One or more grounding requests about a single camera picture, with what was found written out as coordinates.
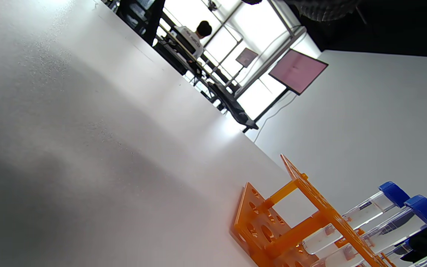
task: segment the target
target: office chair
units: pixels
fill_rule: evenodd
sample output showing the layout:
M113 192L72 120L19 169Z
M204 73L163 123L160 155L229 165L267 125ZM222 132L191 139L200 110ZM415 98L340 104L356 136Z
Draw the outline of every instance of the office chair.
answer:
M230 111L232 117L238 123L248 128L258 130L259 127L256 125L255 121L248 117L242 106L237 102L232 94L224 88L224 86L211 82L208 82L208 85L209 90L218 97L222 105Z

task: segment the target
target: clear plastic tube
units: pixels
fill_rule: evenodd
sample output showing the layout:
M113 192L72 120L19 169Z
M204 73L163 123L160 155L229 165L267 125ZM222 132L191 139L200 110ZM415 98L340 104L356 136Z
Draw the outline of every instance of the clear plastic tube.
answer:
M400 243L410 235L427 227L427 199L423 196L416 196L409 201L411 201L410 204L407 201L407 207L400 212L361 235L360 238L374 253L379 253L393 244ZM355 267L362 261L363 257L349 244L320 259L312 267Z
M388 260L390 260L391 262L394 262L395 260L399 259L400 257L410 252L411 250L412 248L410 247L410 245L408 245L408 243L403 242L396 247L392 245L386 248L385 250L383 250L381 253L385 254ZM363 260L361 264L357 265L357 267L370 267L370 264L365 260Z
M404 202L410 198L393 182L386 182L379 189L381 191L342 215L352 229L357 230L396 206L403 207ZM334 242L340 238L342 238L342 234L332 224L329 224L304 239L302 246L307 253L322 258L339 249Z

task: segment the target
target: cable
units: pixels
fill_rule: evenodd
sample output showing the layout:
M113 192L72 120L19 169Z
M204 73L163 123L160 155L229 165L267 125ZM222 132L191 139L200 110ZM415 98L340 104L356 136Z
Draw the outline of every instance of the cable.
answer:
M295 95L294 97L293 97L293 99L292 100L290 100L286 105L283 105L280 109L278 109L278 111L276 111L273 115L271 115L271 116L269 116L268 118L266 118L266 120L265 120L265 123L263 123L263 126L259 129L259 131L258 131L258 134L256 135L256 137L255 137L255 140L253 141L253 143L255 144L256 143L256 140L258 140L258 136L259 136L259 134L261 133L261 130L263 130L263 128L265 127L265 125L266 125L266 122L268 122L268 120L269 119L271 119L272 117L274 117L274 116L276 116L283 108L286 108L288 105L290 105L291 103L293 103L293 101L296 99L298 97L298 95Z

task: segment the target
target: white table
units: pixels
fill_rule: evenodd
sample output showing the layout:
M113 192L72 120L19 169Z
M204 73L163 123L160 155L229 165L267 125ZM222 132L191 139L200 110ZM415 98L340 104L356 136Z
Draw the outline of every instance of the white table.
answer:
M254 266L242 186L288 176L237 128L101 2L0 0L0 266Z

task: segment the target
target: tv screen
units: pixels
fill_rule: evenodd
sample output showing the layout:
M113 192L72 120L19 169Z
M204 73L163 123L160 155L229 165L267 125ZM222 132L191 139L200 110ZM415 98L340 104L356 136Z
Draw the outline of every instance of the tv screen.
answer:
M269 74L289 90L301 95L327 66L327 63L291 49Z

